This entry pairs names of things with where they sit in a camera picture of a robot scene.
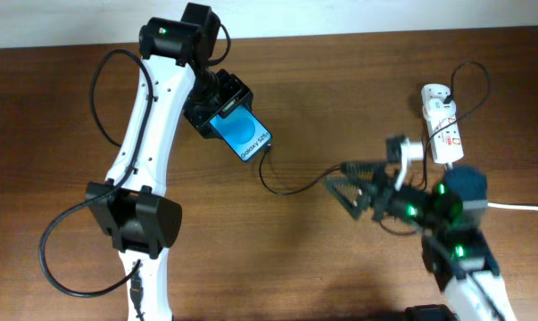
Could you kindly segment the blue screen Galaxy smartphone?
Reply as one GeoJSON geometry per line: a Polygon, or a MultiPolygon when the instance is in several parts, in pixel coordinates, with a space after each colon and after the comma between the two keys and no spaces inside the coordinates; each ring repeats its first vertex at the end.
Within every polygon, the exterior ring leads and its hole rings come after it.
{"type": "Polygon", "coordinates": [[[272,134],[244,106],[226,118],[216,115],[210,124],[241,161],[248,162],[272,140],[272,134]]]}

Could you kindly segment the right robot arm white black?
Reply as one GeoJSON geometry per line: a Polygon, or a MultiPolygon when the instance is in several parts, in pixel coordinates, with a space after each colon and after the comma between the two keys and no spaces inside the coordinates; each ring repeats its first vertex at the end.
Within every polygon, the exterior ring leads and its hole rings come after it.
{"type": "Polygon", "coordinates": [[[370,210],[378,224],[394,218],[420,235],[422,260],[444,304],[408,307],[393,320],[513,320],[501,269],[480,228],[485,176],[470,167],[447,172],[431,191],[401,183],[385,162],[345,162],[326,189],[353,219],[370,210]]]}

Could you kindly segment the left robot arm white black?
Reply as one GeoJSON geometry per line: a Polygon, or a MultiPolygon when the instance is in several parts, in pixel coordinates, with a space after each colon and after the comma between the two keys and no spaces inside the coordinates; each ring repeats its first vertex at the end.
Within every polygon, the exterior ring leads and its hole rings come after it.
{"type": "Polygon", "coordinates": [[[104,183],[86,197],[128,276],[128,319],[171,320],[167,275],[181,206],[166,198],[170,150],[180,118],[223,140],[248,161],[271,138],[252,115],[252,92],[234,74],[211,71],[223,26],[206,5],[190,3],[180,21],[150,19],[139,32],[141,67],[127,133],[104,183]]]}

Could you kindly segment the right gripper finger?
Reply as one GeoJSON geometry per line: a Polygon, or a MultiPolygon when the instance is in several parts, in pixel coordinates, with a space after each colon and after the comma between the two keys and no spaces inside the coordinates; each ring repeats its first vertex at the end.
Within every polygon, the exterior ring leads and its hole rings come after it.
{"type": "Polygon", "coordinates": [[[361,215],[368,210],[370,205],[369,195],[347,177],[327,178],[325,187],[352,219],[360,219],[361,215]]]}
{"type": "Polygon", "coordinates": [[[388,165],[386,161],[346,161],[340,165],[341,172],[352,178],[373,177],[378,171],[384,171],[388,165]]]}

